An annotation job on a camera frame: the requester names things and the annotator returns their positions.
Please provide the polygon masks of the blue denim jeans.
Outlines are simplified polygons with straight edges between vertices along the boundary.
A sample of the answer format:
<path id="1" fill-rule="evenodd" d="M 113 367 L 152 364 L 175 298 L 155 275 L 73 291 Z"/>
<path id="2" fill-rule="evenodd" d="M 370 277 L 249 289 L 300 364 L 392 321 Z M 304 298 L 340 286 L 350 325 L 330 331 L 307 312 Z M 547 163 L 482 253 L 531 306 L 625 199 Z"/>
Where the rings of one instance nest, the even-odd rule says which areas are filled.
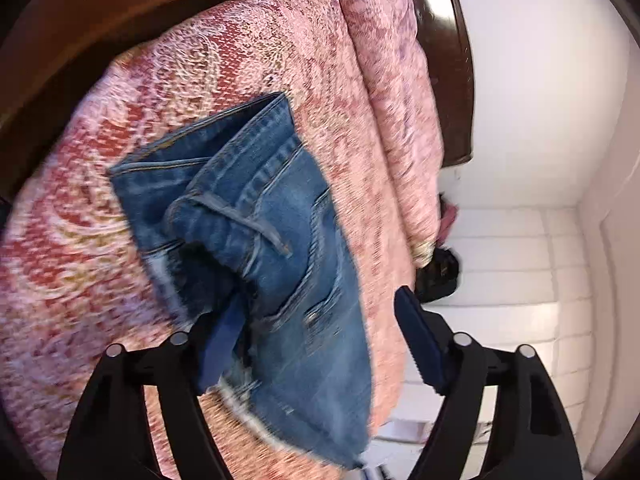
<path id="1" fill-rule="evenodd" d="M 169 133 L 108 176 L 181 327 L 234 292 L 246 297 L 230 364 L 205 391 L 218 389 L 270 442 L 358 467 L 372 398 L 358 276 L 286 96 L 265 94 Z"/>

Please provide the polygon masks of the magenta clothing pile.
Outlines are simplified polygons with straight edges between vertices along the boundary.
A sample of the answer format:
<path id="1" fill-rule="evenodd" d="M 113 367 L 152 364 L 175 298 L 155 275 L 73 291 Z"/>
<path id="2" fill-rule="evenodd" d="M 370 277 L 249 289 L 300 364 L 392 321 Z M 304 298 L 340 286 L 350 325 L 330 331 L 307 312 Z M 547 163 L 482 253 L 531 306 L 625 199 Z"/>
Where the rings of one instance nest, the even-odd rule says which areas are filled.
<path id="1" fill-rule="evenodd" d="M 444 194 L 439 194 L 439 230 L 436 238 L 436 245 L 445 244 L 454 222 L 457 220 L 459 208 L 450 202 Z"/>

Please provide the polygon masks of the pink red patterned bedspread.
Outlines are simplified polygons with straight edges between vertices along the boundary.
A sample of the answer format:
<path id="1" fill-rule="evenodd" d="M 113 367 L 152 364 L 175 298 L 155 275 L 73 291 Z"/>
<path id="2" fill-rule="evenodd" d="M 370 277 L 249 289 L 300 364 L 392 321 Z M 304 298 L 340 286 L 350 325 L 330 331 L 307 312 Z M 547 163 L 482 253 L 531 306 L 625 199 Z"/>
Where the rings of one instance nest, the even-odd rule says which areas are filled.
<path id="1" fill-rule="evenodd" d="M 364 47 L 408 0 L 228 0 L 115 60 L 1 241 L 1 397 L 52 479 L 110 344 L 160 344 L 227 304 L 195 353 L 238 479 L 335 479 L 398 397 L 413 279 Z"/>

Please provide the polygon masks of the black bag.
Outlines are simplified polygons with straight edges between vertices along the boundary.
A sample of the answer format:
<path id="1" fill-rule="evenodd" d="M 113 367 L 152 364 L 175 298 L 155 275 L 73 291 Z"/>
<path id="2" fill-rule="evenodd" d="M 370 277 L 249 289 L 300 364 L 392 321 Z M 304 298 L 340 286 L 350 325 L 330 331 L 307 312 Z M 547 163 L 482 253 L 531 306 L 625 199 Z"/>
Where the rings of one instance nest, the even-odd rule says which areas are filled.
<path id="1" fill-rule="evenodd" d="M 427 266 L 416 271 L 414 293 L 421 304 L 452 295 L 458 288 L 460 262 L 448 248 L 436 247 Z"/>

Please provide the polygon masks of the dark wooden headboard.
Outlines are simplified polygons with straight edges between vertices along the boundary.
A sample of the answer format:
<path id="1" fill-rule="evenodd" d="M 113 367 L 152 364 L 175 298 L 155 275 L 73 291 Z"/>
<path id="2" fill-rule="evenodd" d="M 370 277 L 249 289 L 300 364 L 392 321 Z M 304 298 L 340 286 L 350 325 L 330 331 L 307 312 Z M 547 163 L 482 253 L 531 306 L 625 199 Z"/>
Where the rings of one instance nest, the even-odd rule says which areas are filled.
<path id="1" fill-rule="evenodd" d="M 445 168 L 473 157 L 474 70 L 460 0 L 412 0 L 434 91 Z"/>

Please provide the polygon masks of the pink folded quilt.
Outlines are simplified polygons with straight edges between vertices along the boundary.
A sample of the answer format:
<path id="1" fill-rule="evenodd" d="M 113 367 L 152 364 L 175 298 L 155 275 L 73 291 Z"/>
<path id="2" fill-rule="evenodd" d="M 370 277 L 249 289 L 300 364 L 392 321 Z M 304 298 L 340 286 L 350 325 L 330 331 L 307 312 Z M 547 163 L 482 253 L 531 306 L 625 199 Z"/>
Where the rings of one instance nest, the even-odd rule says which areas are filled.
<path id="1" fill-rule="evenodd" d="M 439 231 L 442 133 L 418 41 L 413 0 L 340 0 L 378 124 L 414 265 L 427 266 Z"/>

